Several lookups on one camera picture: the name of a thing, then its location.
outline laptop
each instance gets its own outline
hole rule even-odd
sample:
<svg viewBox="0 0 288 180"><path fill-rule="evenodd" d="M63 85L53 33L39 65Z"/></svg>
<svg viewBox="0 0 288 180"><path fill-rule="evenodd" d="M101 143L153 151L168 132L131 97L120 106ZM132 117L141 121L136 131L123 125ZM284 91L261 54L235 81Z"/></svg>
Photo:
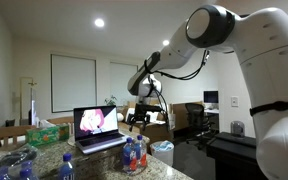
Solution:
<svg viewBox="0 0 288 180"><path fill-rule="evenodd" d="M116 106L74 108L76 146L90 154L126 143L128 136L118 130Z"/></svg>

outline trash can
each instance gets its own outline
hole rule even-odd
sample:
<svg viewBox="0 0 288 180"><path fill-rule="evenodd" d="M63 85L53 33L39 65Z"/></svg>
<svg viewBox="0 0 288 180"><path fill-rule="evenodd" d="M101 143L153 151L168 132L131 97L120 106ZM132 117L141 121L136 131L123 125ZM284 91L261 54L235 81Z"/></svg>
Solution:
<svg viewBox="0 0 288 180"><path fill-rule="evenodd" d="M156 150L154 147L159 146L161 143L163 141L157 141L150 145L152 156L169 166L173 166L174 145L171 143L171 149Z"/></svg>

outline kitchen counter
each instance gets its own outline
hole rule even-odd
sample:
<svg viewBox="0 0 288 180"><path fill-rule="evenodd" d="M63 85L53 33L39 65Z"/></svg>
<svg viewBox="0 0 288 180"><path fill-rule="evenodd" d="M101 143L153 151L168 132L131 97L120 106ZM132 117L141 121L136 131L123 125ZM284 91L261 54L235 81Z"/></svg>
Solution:
<svg viewBox="0 0 288 180"><path fill-rule="evenodd" d="M136 138L138 135L126 129L120 129L126 135ZM97 153L84 155L75 146L68 142L55 142L38 146L41 155L33 162L33 170L40 179L56 179L57 170L62 164L64 153L72 154L72 162L75 165L75 176L83 179L191 179L162 161L147 156L148 166L143 170L137 170L132 175L122 171L121 152L124 144L103 150ZM0 148L0 154L7 151Z"/></svg>

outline box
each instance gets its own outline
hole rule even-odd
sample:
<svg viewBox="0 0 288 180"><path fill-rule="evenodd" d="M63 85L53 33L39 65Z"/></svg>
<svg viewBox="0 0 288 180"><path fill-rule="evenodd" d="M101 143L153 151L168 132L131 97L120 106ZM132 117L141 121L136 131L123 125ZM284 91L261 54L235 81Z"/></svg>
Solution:
<svg viewBox="0 0 288 180"><path fill-rule="evenodd" d="M39 146L59 140L66 140L68 138L68 125L58 125L49 128L36 128L26 131L26 140L32 146Z"/></svg>

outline recessed light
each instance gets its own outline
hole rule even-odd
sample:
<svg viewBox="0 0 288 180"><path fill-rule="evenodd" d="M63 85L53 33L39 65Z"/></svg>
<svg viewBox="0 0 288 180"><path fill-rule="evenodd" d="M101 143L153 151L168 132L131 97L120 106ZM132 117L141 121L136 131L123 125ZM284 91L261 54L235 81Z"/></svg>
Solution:
<svg viewBox="0 0 288 180"><path fill-rule="evenodd" d="M169 45L169 44L170 44L170 42L169 42L168 40L164 40L164 41L163 41L163 45L164 45L164 46L167 46L167 45Z"/></svg>
<svg viewBox="0 0 288 180"><path fill-rule="evenodd" d="M96 20L94 21L94 23L95 23L95 25L96 25L97 27L104 27L104 25L105 25L103 19L101 19L101 18L96 19Z"/></svg>

